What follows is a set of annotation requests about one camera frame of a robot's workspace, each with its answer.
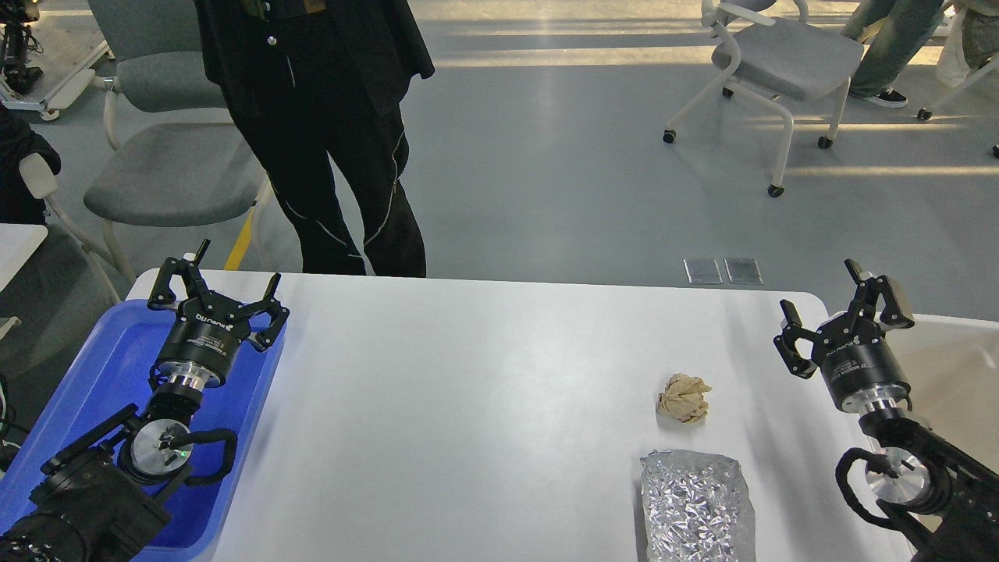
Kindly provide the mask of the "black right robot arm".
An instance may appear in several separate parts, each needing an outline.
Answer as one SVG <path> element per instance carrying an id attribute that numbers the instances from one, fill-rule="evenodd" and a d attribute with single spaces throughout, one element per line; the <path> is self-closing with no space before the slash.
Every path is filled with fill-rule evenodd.
<path id="1" fill-rule="evenodd" d="M 915 316 L 902 288 L 845 260 L 855 285 L 844 312 L 807 329 L 795 304 L 782 300 L 784 324 L 774 346 L 788 372 L 820 372 L 834 406 L 856 414 L 874 451 L 851 448 L 835 481 L 863 521 L 900 532 L 915 561 L 997 559 L 997 474 L 939 437 L 912 411 L 912 390 L 887 342 Z"/>

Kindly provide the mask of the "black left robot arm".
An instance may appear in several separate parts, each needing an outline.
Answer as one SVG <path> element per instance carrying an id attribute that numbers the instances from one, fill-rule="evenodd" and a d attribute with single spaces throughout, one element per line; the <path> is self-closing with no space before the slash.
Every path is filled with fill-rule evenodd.
<path id="1" fill-rule="evenodd" d="M 4 561 L 178 561 L 214 539 L 284 344 L 272 275 L 244 303 L 167 258 L 110 309 L 2 480 Z"/>

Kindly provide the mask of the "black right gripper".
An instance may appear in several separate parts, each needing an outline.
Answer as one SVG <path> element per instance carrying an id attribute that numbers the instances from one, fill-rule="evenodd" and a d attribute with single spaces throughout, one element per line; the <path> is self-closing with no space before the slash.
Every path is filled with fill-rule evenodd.
<path id="1" fill-rule="evenodd" d="M 893 278 L 874 276 L 853 259 L 845 259 L 844 265 L 857 287 L 846 313 L 822 323 L 817 334 L 803 326 L 795 304 L 780 300 L 784 324 L 773 344 L 788 372 L 799 379 L 809 379 L 820 369 L 836 409 L 864 413 L 877 400 L 897 403 L 909 398 L 912 387 L 886 342 L 885 330 L 910 329 L 915 318 Z M 811 359 L 800 353 L 799 340 L 813 343 Z"/>

